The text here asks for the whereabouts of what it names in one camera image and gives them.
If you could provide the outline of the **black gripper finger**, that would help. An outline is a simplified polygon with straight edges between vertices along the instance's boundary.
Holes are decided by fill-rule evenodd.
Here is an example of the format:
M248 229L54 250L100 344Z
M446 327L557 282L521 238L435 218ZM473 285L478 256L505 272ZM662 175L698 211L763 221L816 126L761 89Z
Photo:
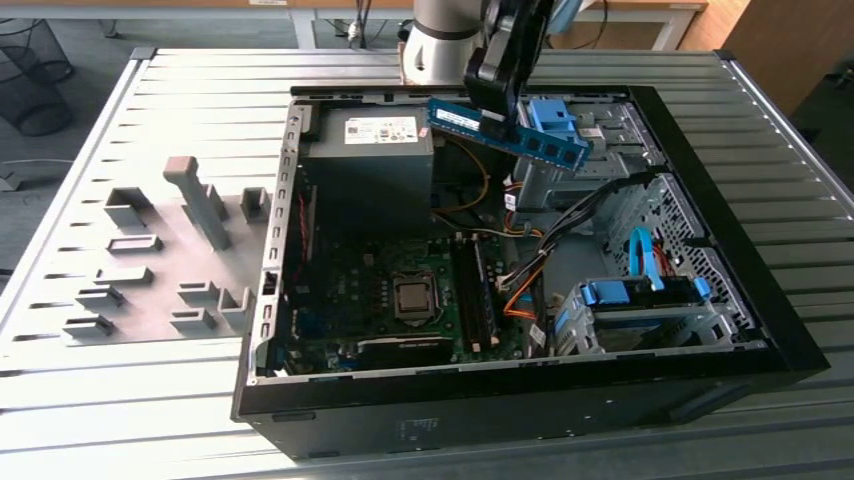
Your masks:
M465 86L482 115L479 131L497 141L509 141L514 136L519 97L517 60L510 47L478 47L466 67Z

